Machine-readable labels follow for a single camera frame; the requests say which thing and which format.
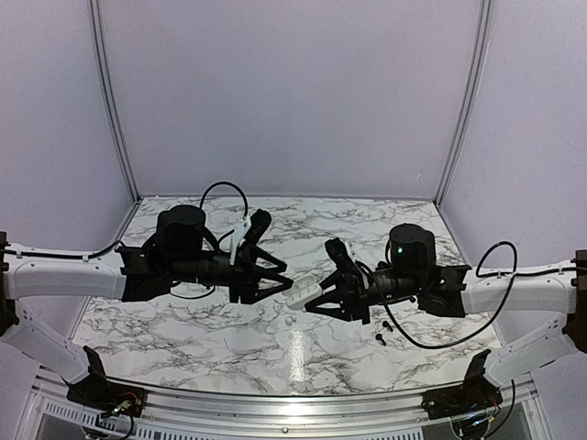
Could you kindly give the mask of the black earbud lower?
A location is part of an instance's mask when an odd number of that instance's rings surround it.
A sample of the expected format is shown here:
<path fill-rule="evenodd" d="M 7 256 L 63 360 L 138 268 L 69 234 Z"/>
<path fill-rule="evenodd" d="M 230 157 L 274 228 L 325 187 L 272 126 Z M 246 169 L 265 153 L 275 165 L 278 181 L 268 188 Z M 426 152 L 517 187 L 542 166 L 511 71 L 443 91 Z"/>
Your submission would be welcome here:
<path fill-rule="evenodd" d="M 375 336 L 375 339 L 376 339 L 377 341 L 379 341 L 379 342 L 380 342 L 380 343 L 381 343 L 383 346 L 386 346 L 386 345 L 387 345 L 386 341 L 383 339 L 383 337 L 382 337 L 382 335 L 381 335 L 381 334 L 377 334 L 377 335 Z"/>

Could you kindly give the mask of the aluminium front frame rail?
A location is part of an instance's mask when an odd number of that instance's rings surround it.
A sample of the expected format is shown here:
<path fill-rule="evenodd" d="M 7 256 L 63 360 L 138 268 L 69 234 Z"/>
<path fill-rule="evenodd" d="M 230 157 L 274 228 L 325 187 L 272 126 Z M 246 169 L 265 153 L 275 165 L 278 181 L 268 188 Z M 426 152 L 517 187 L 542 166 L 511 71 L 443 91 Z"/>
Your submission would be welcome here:
<path fill-rule="evenodd" d="M 175 390 L 121 381 L 146 391 L 129 439 L 457 439 L 449 418 L 431 420 L 420 390 L 313 397 L 252 396 Z M 515 387 L 515 409 L 490 439 L 552 439 L 531 379 Z M 52 416 L 80 429 L 123 435 L 125 422 L 94 426 L 96 410 L 66 400 L 67 387 L 42 368 L 33 379 L 17 439 L 39 438 Z"/>

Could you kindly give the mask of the white earbud charging case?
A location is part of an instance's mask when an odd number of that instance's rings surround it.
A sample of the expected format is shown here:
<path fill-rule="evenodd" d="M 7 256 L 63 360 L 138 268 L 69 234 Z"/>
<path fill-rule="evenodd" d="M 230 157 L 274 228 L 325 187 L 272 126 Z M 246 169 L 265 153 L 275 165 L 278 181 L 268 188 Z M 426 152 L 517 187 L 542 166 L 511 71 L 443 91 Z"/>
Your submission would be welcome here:
<path fill-rule="evenodd" d="M 285 304 L 293 310 L 302 310 L 305 305 L 323 294 L 323 289 L 312 275 L 295 281 L 286 294 Z"/>

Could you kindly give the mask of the right aluminium corner post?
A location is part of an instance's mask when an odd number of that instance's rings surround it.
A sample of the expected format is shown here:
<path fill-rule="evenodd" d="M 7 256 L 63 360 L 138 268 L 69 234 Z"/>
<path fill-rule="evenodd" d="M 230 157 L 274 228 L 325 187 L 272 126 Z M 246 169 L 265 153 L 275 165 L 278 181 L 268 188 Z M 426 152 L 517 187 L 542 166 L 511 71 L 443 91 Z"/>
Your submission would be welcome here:
<path fill-rule="evenodd" d="M 465 83 L 464 95 L 462 97 L 457 122 L 451 138 L 449 152 L 440 175 L 434 198 L 434 205 L 437 209 L 441 208 L 447 198 L 449 186 L 456 172 L 458 159 L 464 146 L 468 125 L 482 80 L 487 49 L 490 45 L 493 10 L 494 7 L 492 0 L 482 0 L 480 2 L 476 34 L 467 81 Z"/>

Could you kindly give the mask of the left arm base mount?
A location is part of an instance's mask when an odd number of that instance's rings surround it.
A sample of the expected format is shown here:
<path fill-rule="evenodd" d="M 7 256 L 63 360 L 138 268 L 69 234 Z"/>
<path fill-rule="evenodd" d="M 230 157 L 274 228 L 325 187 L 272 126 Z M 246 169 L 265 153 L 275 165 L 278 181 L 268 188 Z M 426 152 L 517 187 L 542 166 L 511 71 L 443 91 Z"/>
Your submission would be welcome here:
<path fill-rule="evenodd" d="M 84 376 L 75 382 L 65 381 L 68 387 L 67 399 L 84 406 L 112 411 L 124 402 L 130 402 L 127 412 L 140 417 L 147 392 L 145 389 L 111 381 L 99 355 L 90 347 L 83 346 L 88 366 Z"/>

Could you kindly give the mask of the aluminium corner post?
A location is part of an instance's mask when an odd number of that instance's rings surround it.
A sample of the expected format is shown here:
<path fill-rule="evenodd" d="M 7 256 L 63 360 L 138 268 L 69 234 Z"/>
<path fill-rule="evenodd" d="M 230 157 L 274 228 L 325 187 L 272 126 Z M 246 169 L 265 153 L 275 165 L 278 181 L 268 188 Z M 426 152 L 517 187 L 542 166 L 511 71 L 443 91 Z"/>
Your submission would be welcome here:
<path fill-rule="evenodd" d="M 476 34 L 467 81 L 465 83 L 464 95 L 462 97 L 457 122 L 451 138 L 449 152 L 440 175 L 434 198 L 434 205 L 437 209 L 441 208 L 447 198 L 449 186 L 456 172 L 458 159 L 464 146 L 468 125 L 482 80 L 487 49 L 490 45 L 493 10 L 494 7 L 492 0 L 482 0 L 480 2 Z"/>
<path fill-rule="evenodd" d="M 97 75 L 105 105 L 105 115 L 128 196 L 133 203 L 137 204 L 141 200 L 141 196 L 138 191 L 123 125 L 117 108 L 114 84 L 106 50 L 102 5 L 100 1 L 96 0 L 89 0 L 87 4 Z"/>

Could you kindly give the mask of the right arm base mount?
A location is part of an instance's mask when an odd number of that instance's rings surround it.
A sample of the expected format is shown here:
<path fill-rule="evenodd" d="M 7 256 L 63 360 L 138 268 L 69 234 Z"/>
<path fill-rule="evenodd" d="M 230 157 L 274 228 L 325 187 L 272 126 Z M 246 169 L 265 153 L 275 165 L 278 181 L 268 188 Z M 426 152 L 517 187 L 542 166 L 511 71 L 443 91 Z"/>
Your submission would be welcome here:
<path fill-rule="evenodd" d="M 483 376 L 490 353 L 486 349 L 472 358 L 462 383 L 424 392 L 421 407 L 430 420 L 474 413 L 503 402 L 500 387 Z"/>

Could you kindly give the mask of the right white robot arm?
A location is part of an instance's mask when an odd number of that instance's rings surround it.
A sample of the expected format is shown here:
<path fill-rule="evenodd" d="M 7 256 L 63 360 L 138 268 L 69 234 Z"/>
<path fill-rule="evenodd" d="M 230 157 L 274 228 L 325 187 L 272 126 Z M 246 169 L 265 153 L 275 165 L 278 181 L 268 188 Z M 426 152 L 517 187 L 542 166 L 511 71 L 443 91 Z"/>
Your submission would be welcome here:
<path fill-rule="evenodd" d="M 586 350 L 586 254 L 571 260 L 529 269 L 490 269 L 437 264 L 432 232 L 414 224 L 390 230 L 388 261 L 371 271 L 351 259 L 345 244 L 326 243 L 336 269 L 322 281 L 305 276 L 296 281 L 287 303 L 291 308 L 352 322 L 370 321 L 373 305 L 388 307 L 413 299 L 419 310 L 437 317 L 503 311 L 549 311 L 566 320 L 550 320 L 498 350 L 487 349 L 470 363 L 454 402 L 472 411 L 491 389 Z"/>

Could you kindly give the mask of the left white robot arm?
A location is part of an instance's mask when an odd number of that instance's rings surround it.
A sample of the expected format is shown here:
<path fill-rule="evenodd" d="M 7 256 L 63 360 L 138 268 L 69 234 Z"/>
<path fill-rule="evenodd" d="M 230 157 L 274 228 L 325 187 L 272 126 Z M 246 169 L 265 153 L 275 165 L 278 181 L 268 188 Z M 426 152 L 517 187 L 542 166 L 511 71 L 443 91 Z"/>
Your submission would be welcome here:
<path fill-rule="evenodd" d="M 1 244 L 1 339 L 59 374 L 69 391 L 97 408 L 118 395 L 99 355 L 63 339 L 17 301 L 39 296 L 88 296 L 143 303 L 178 283 L 226 287 L 233 303 L 254 304 L 289 289 L 287 265 L 258 245 L 271 215 L 258 210 L 235 228 L 230 249 L 205 225 L 205 212 L 176 205 L 158 215 L 155 233 L 140 247 L 113 245 L 95 253 L 60 254 Z"/>

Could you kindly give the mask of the left aluminium corner post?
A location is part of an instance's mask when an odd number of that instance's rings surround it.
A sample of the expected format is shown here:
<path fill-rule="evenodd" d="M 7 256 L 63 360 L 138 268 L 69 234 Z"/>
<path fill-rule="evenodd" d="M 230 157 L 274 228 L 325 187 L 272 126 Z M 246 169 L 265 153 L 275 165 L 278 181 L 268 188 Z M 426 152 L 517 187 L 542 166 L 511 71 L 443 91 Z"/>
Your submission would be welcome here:
<path fill-rule="evenodd" d="M 100 1 L 96 0 L 89 0 L 87 4 L 97 75 L 105 105 L 105 115 L 128 196 L 133 203 L 137 204 L 141 200 L 141 196 L 138 191 L 123 125 L 117 108 L 114 84 L 106 50 L 102 5 Z"/>

